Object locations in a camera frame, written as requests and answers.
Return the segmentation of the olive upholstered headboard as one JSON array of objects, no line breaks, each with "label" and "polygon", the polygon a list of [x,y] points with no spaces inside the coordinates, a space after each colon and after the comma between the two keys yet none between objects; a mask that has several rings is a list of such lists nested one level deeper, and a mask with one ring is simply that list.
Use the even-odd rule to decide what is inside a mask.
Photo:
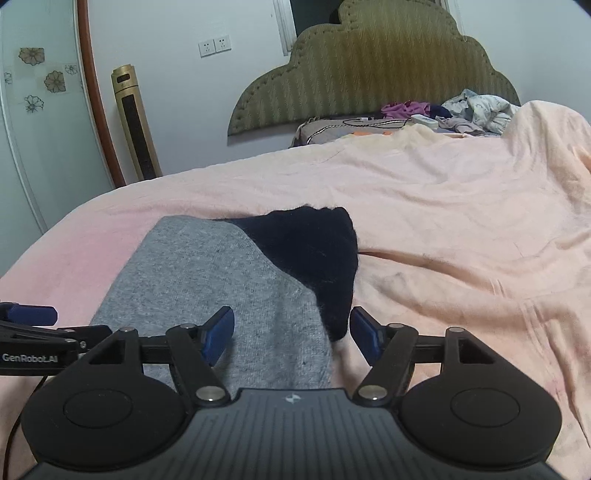
[{"label": "olive upholstered headboard", "polygon": [[520,101],[483,46],[431,1],[345,1],[338,13],[339,23],[304,30],[287,64],[243,91],[228,135],[393,102],[441,104],[464,89]]}]

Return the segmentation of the navy and grey knit sweater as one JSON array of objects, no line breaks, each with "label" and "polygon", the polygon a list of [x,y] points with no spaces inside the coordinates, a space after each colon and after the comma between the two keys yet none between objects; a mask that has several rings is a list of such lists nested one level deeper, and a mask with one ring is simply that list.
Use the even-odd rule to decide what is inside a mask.
[{"label": "navy and grey knit sweater", "polygon": [[228,390],[324,389],[332,345],[348,330],[358,265],[344,208],[167,216],[124,265],[93,323],[160,335],[228,306],[235,332],[215,367]]}]

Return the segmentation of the colourful striped cloth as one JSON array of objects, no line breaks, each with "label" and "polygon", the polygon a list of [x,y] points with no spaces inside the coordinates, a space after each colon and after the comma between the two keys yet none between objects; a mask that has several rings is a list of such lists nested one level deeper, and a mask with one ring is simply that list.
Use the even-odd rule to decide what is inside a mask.
[{"label": "colourful striped cloth", "polygon": [[349,135],[353,135],[355,137],[363,137],[363,136],[370,136],[370,135],[382,135],[382,136],[391,136],[394,133],[396,133],[396,131],[394,130],[377,130],[377,131],[366,131],[366,130],[360,130],[360,131],[353,131],[353,133],[349,134]]}]

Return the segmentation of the flower stickered glass door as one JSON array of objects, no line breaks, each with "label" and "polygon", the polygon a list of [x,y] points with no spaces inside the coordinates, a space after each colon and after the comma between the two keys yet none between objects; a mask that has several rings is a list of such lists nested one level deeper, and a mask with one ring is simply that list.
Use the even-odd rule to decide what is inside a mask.
[{"label": "flower stickered glass door", "polygon": [[113,187],[85,91],[75,2],[2,2],[1,270]]}]

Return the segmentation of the purple garment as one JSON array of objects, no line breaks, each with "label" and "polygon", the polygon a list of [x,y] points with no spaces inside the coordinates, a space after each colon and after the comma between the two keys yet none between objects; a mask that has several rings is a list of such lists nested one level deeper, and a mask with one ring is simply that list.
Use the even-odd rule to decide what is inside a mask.
[{"label": "purple garment", "polygon": [[407,101],[391,103],[382,107],[381,113],[392,119],[410,119],[413,115],[430,116],[431,104],[428,102]]}]

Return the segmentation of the white wall socket pair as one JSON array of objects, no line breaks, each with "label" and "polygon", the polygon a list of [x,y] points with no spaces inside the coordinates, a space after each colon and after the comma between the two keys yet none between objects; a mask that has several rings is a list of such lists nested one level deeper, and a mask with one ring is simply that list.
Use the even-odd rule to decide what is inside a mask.
[{"label": "white wall socket pair", "polygon": [[228,35],[215,39],[201,41],[198,44],[198,51],[201,58],[231,50],[231,41]]}]

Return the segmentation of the white remote control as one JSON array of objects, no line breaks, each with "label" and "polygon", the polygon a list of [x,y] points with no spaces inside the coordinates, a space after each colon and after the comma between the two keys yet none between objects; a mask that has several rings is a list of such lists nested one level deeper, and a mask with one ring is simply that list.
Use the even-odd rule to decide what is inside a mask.
[{"label": "white remote control", "polygon": [[439,128],[439,122],[436,119],[432,119],[423,114],[412,115],[411,121],[415,124],[426,126],[431,130],[437,130]]}]

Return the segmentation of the brown wooden door frame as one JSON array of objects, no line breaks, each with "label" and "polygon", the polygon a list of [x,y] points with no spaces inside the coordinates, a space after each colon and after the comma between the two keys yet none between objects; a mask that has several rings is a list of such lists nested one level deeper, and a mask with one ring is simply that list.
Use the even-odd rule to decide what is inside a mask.
[{"label": "brown wooden door frame", "polygon": [[106,114],[100,94],[99,84],[96,76],[94,56],[92,50],[91,33],[89,26],[89,8],[87,0],[75,1],[77,14],[77,30],[79,50],[83,69],[83,78],[86,85],[87,97],[90,104],[90,111],[98,144],[103,154],[104,161],[115,188],[126,185],[116,152],[109,132]]}]

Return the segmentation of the pile of light clothes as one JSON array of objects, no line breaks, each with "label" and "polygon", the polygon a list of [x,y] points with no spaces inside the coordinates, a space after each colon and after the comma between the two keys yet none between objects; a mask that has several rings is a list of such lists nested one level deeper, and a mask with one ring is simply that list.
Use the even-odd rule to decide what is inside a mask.
[{"label": "pile of light clothes", "polygon": [[456,133],[479,135],[502,135],[520,107],[496,95],[477,94],[465,89],[441,105],[436,113],[430,113],[443,129]]}]

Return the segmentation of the gold tower fan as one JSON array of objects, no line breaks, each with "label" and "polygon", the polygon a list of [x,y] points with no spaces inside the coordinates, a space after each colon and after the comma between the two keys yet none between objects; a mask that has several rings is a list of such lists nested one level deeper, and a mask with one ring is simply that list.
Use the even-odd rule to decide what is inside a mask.
[{"label": "gold tower fan", "polygon": [[140,181],[162,176],[151,137],[135,68],[122,65],[112,71],[115,101],[131,160]]}]

